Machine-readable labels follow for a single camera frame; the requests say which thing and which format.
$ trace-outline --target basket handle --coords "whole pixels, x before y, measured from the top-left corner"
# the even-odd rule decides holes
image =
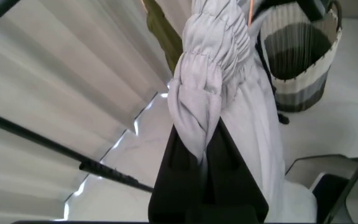
[[[329,3],[328,10],[333,9],[333,5],[336,7],[337,16],[338,16],[338,24],[336,27],[336,32],[338,32],[339,28],[342,28],[342,7],[338,0],[332,0]]]

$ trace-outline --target olive green cloth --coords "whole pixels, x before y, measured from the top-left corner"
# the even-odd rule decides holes
[[[160,46],[165,52],[169,69],[173,74],[179,57],[183,53],[181,38],[165,18],[161,7],[155,0],[143,1],[147,10],[147,27],[160,42]]]

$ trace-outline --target woven basket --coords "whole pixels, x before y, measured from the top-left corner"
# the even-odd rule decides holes
[[[323,96],[342,35],[341,6],[333,1],[329,8],[322,20],[312,23],[298,3],[284,4],[262,25],[260,39],[280,111],[307,110]]]

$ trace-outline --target white floor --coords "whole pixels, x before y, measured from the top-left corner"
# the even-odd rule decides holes
[[[298,157],[358,157],[358,20],[346,19],[326,91],[308,111],[289,114],[282,126],[287,167]],[[166,98],[156,96],[138,119],[138,136],[125,133],[104,163],[154,185],[172,128]],[[90,176],[68,201],[70,220],[147,221],[150,194]]]

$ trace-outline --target white curtain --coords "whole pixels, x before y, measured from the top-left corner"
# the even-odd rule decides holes
[[[180,34],[190,2],[159,1]],[[92,159],[171,77],[140,0],[21,0],[0,19],[0,116]],[[0,130],[0,223],[63,218],[78,165]]]

